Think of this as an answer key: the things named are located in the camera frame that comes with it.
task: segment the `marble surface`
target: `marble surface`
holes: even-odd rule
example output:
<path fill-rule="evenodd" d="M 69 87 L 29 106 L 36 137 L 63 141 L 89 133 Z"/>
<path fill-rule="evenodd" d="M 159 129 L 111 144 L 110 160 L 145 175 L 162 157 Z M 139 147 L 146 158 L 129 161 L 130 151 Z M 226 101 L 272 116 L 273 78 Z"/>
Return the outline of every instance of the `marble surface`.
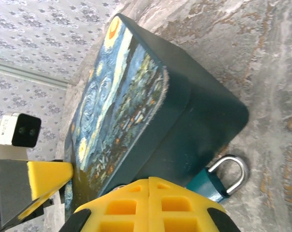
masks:
<path fill-rule="evenodd" d="M 247 127 L 220 155 L 243 157 L 250 178 L 223 205 L 241 231 L 292 232 L 292 0 L 133 0 L 117 11 L 186 50 L 247 105 Z M 101 39 L 69 84 L 57 158 Z M 219 174 L 228 182 L 237 172 Z M 62 205 L 46 212 L 48 231 L 63 222 Z"/>

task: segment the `teal padlock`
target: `teal padlock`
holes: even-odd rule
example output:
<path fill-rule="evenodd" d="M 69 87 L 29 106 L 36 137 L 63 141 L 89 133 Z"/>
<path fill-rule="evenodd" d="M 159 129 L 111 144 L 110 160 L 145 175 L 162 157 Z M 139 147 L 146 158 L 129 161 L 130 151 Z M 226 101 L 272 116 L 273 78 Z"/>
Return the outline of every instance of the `teal padlock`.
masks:
<path fill-rule="evenodd" d="M 228 160 L 234 161 L 239 165 L 241 176 L 229 188 L 225 188 L 216 175 L 216 170 L 223 162 Z M 244 160 L 235 155 L 226 155 L 217 160 L 210 168 L 204 168 L 186 188 L 219 203 L 240 189 L 246 183 L 248 177 L 249 169 Z"/>

